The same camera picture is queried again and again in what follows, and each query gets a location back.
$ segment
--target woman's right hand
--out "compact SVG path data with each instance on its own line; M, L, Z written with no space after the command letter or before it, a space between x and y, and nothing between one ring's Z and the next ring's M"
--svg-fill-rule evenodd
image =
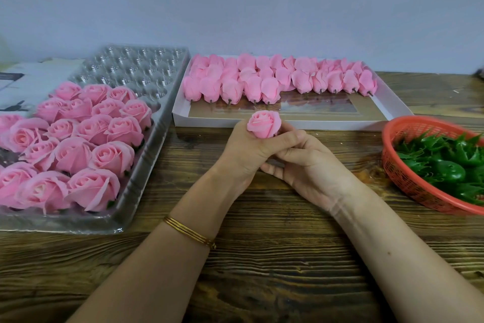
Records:
M283 129L294 130L287 123ZM276 156L284 161L284 167L266 162L260 169L284 180L302 197L330 213L337 203L366 188L325 145L309 134L298 146Z

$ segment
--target hand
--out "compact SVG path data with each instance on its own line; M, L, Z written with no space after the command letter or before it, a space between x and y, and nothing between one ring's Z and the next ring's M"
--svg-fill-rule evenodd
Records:
M306 137L303 130L282 122L282 133L272 138L257 138L247 130L248 120L237 123L228 139L224 152L213 169L229 174L236 185L236 198L250 185L256 171L275 153L297 146Z
M319 140L306 134L295 148L287 148L276 156L285 162L284 167L268 163L260 169L284 180L311 203L331 212L342 199L365 187L331 151Z

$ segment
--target red plastic basket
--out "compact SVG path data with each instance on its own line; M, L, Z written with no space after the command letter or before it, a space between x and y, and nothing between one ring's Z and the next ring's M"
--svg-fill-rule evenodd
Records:
M450 215L484 215L484 207L464 202L435 188L410 170L398 157L393 143L402 138L410 141L426 131L429 131L429 136L439 133L451 138L457 138L463 133L466 133L466 138L476 135L458 125L430 117L415 115L395 118L385 125L382 132L385 172L408 197L428 208ZM484 146L484 138L481 138L478 145Z

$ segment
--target forearm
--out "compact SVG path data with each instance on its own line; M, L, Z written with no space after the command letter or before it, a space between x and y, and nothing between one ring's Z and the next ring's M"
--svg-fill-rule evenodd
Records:
M214 168L183 196L170 216L214 239L237 194ZM209 247L162 222L100 285L69 323L179 322Z
M369 188L333 215L401 322L482 322L484 296Z

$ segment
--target wood grain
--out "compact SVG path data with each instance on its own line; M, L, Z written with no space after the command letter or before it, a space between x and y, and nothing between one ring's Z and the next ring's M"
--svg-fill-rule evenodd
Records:
M484 131L484 82L479 79L379 74L415 114ZM408 199L381 168L379 133L312 134L484 292L484 217L447 216ZM65 321L215 162L229 135L229 129L172 127L135 219L123 234L0 233L0 322ZM257 173L224 220L184 321L395 319L336 222L283 182Z

